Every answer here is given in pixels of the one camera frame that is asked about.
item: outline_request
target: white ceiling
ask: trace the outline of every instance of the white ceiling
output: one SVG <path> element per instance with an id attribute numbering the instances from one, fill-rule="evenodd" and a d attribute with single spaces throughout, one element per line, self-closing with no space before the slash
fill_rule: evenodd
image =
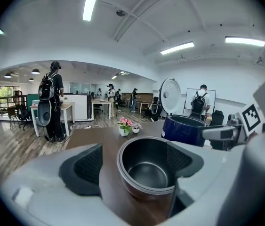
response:
<path id="1" fill-rule="evenodd" d="M 90 26 L 138 49 L 160 66 L 217 58 L 253 64 L 262 58 L 261 65 L 265 65 L 265 47 L 225 44 L 225 36 L 265 40 L 265 11 L 255 0 L 98 0 L 90 23 L 82 20 L 84 1 L 18 0 L 1 19 L 0 27 L 12 36 L 40 23 Z M 125 10 L 126 16 L 117 16 L 118 9 Z M 160 54 L 189 41 L 194 48 Z M 92 65 L 90 69 L 100 68 Z M 113 74 L 116 69 L 105 71 Z"/>
<path id="2" fill-rule="evenodd" d="M 38 61 L 34 63 L 26 63 L 22 65 L 17 65 L 12 68 L 8 68 L 0 71 L 0 81 L 12 81 L 12 82 L 27 82 L 29 78 L 34 78 L 35 80 L 41 80 L 42 75 L 47 73 L 50 70 L 50 65 L 52 61 Z M 95 64 L 87 64 L 83 62 L 76 61 L 59 61 L 61 70 L 66 70 L 70 73 L 86 73 L 88 76 L 95 78 L 96 76 L 100 78 L 105 78 L 107 80 L 111 80 L 111 78 L 120 71 L 103 66 L 103 65 L 95 65 Z M 33 69 L 38 69 L 40 71 L 39 75 L 31 74 Z M 18 77 L 13 76 L 11 79 L 5 79 L 4 76 L 7 72 L 16 73 Z M 134 79 L 141 78 L 141 76 L 130 73 L 124 76 L 118 76 L 117 80 L 126 79 Z"/>

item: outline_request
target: rice cooker lid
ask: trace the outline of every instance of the rice cooker lid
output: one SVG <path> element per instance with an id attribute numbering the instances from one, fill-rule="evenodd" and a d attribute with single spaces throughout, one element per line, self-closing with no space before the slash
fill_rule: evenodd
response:
<path id="1" fill-rule="evenodd" d="M 175 113 L 178 110 L 181 100 L 179 84 L 174 78 L 167 78 L 161 85 L 160 102 L 162 108 L 168 114 Z"/>

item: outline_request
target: white desk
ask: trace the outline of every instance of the white desk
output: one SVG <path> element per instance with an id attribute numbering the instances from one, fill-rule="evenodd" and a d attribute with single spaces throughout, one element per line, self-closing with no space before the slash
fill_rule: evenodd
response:
<path id="1" fill-rule="evenodd" d="M 38 106 L 31 105 L 30 108 L 31 108 L 33 125 L 34 125 L 34 129 L 36 132 L 36 136 L 39 137 L 39 132 L 38 132 L 37 124 L 36 124 L 36 118 L 34 114 L 34 111 L 38 110 Z M 68 124 L 67 124 L 67 110 L 69 108 L 72 108 L 72 122 L 75 123 L 75 103 L 70 102 L 70 103 L 64 103 L 61 105 L 61 111 L 63 111 L 63 115 L 64 115 L 64 123 L 65 123 L 65 130 L 66 130 L 67 137 L 70 136 L 70 132 L 68 130 Z"/>
<path id="2" fill-rule="evenodd" d="M 137 101 L 137 103 L 139 104 L 138 106 L 139 106 L 139 110 L 140 110 L 140 114 L 142 113 L 142 105 L 143 104 L 146 104 L 146 105 L 148 105 L 148 107 L 150 106 L 150 103 L 147 103 L 147 102 L 140 102 L 140 101 Z"/>
<path id="3" fill-rule="evenodd" d="M 99 99 L 94 99 L 94 100 L 91 100 L 91 111 L 92 111 L 92 114 L 91 114 L 91 119 L 94 120 L 94 104 L 108 104 L 108 107 L 109 107 L 109 119 L 110 119 L 110 113 L 111 113 L 111 105 L 112 103 L 109 102 L 108 100 L 105 100 L 105 101 L 100 101 Z"/>

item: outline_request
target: backpack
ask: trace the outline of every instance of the backpack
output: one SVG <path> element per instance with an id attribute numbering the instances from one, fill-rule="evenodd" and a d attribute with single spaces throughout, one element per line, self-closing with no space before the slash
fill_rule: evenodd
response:
<path id="1" fill-rule="evenodd" d="M 40 82 L 38 89 L 39 100 L 49 100 L 55 96 L 55 82 L 53 78 L 57 73 L 52 73 L 51 75 L 49 73 L 43 76 Z"/>
<path id="2" fill-rule="evenodd" d="M 205 95 L 203 96 L 198 95 L 198 91 L 196 92 L 196 98 L 192 102 L 192 113 L 201 114 L 203 111 L 204 106 L 206 105 L 206 100 L 204 99 Z"/>
<path id="3" fill-rule="evenodd" d="M 116 91 L 114 96 L 114 101 L 118 101 L 118 98 L 119 98 L 119 92 Z"/>

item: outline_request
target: rice cooker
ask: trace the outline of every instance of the rice cooker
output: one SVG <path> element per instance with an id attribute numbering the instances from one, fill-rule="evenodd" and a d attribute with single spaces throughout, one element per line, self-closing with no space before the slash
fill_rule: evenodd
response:
<path id="1" fill-rule="evenodd" d="M 205 139 L 202 138 L 201 132 L 208 125 L 192 117 L 174 114 L 182 103 L 181 90 L 174 78 L 168 78 L 162 83 L 160 102 L 168 114 L 161 131 L 161 137 L 169 141 L 203 147 Z"/>

